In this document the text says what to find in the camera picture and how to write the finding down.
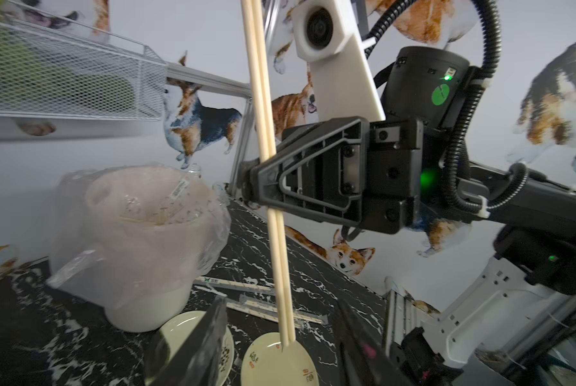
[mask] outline green circular sticker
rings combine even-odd
[[[436,87],[434,89],[434,92],[432,93],[432,103],[437,106],[443,104],[444,101],[446,101],[446,98],[448,97],[448,91],[449,91],[448,85],[444,83]]]

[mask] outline wire mesh basket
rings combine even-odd
[[[111,44],[10,17],[0,21],[0,115],[161,119],[166,63],[142,43],[101,33]],[[117,40],[127,48],[117,47]]]

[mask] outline corgi wallpaper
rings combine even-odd
[[[249,82],[238,1],[220,0],[218,6],[186,0],[161,7],[143,0],[23,1],[148,44],[168,61],[182,59],[183,66]],[[301,1],[309,0],[281,0],[269,42],[277,138],[288,127],[318,120],[313,81],[292,38],[291,10]],[[369,27],[391,3],[366,0]],[[468,131],[470,157],[503,170],[522,160],[552,180],[576,186],[576,0],[564,7],[555,0],[497,4],[501,61]],[[66,20],[17,7],[7,12],[83,33]],[[107,39],[101,32],[84,37]],[[445,48],[481,65],[481,28],[470,0],[419,0],[378,43],[368,60],[372,73],[410,45]],[[245,100],[175,79],[166,82],[166,116],[160,122],[51,120],[25,125],[0,118],[0,272],[46,256],[49,231],[42,224],[47,223],[52,190],[65,173],[148,162],[174,167],[196,163],[207,183],[229,181]],[[248,156],[257,154],[255,135],[250,139],[254,143],[248,144]],[[490,221],[449,221],[424,209],[410,229],[396,235],[363,232],[348,243],[334,224],[290,214],[285,223],[294,230],[289,231],[292,238],[354,280],[380,294],[388,289],[385,283],[395,283],[438,310],[482,271],[502,227]]]
[[[292,37],[291,11],[303,1],[281,2],[271,42],[268,65],[278,139],[287,127],[318,120],[316,90]],[[366,0],[369,27],[392,3]],[[545,17],[544,7],[554,6],[552,1],[538,3],[539,11],[535,1],[498,2],[503,54],[468,132],[471,159],[503,170],[524,161],[551,179],[576,185],[576,0],[573,3],[563,14],[551,12],[560,23],[546,25],[539,18]],[[369,58],[372,74],[409,45],[446,49],[471,64],[481,63],[481,28],[470,0],[419,0],[392,27]],[[397,235],[365,231],[350,243],[342,240],[337,225],[290,214],[285,221],[287,235],[378,293],[389,289],[385,282],[393,282],[404,293],[427,301],[429,308],[444,309],[493,255],[492,241],[502,225],[447,220],[427,207],[420,214]]]
[[[221,7],[193,1],[161,7],[139,0],[22,2],[38,11],[6,4],[4,12],[46,28],[112,42],[105,33],[73,23],[83,22],[142,42],[166,61],[248,81],[238,2],[225,0]],[[166,14],[168,6],[172,12]],[[185,22],[184,15],[198,16]],[[221,20],[222,28],[211,20]],[[163,91],[165,119],[156,122],[0,117],[0,274],[48,254],[50,204],[63,174],[158,162],[176,168],[197,164],[209,186],[230,181],[246,100],[175,79],[167,79]]]
[[[179,59],[185,66],[187,55]],[[194,153],[223,138],[228,141],[228,154],[236,141],[241,113],[235,109],[214,109],[203,106],[197,95],[200,85],[168,78],[164,91],[164,134],[172,149],[179,152],[176,160],[189,166]]]

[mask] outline camera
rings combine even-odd
[[[315,48],[325,48],[333,36],[333,19],[329,11],[321,8],[307,20],[307,40]]]

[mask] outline cable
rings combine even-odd
[[[509,171],[513,173],[513,178],[507,188],[495,199],[489,202],[487,209],[496,209],[511,201],[528,181],[529,169],[521,162],[511,165]]]
[[[466,143],[462,144],[462,152],[458,161],[457,176],[464,180],[470,179],[470,157],[468,157],[468,147]]]
[[[472,0],[472,3],[479,14],[483,31],[483,66],[477,71],[475,78],[466,90],[466,99],[449,138],[442,174],[442,193],[450,206],[464,212],[477,213],[481,209],[481,205],[470,203],[458,195],[456,181],[458,164],[462,157],[462,145],[464,144],[470,121],[485,91],[483,80],[493,77],[500,61],[501,34],[495,0]],[[525,165],[513,165],[511,167],[517,171],[513,180],[509,183],[508,188],[492,201],[488,209],[495,209],[508,203],[526,183],[527,167]]]
[[[377,89],[389,80],[389,76],[391,75],[391,71],[393,70],[394,65],[395,62],[389,64],[376,74],[376,76],[374,77],[374,86]]]
[[[359,236],[359,234],[362,232],[361,228],[355,228],[352,233],[348,234],[348,231],[350,230],[349,226],[342,226],[342,238],[350,243],[352,240],[354,240],[357,236]]]
[[[374,50],[374,47],[380,41],[380,38],[384,35],[384,33],[389,29],[391,24],[401,15],[403,11],[406,11],[406,8],[411,6],[416,0],[396,0],[384,13],[380,16],[380,19],[374,24],[374,27],[371,27],[367,38],[375,38],[376,42],[371,46],[365,49],[365,58],[369,58],[369,54],[371,51]]]

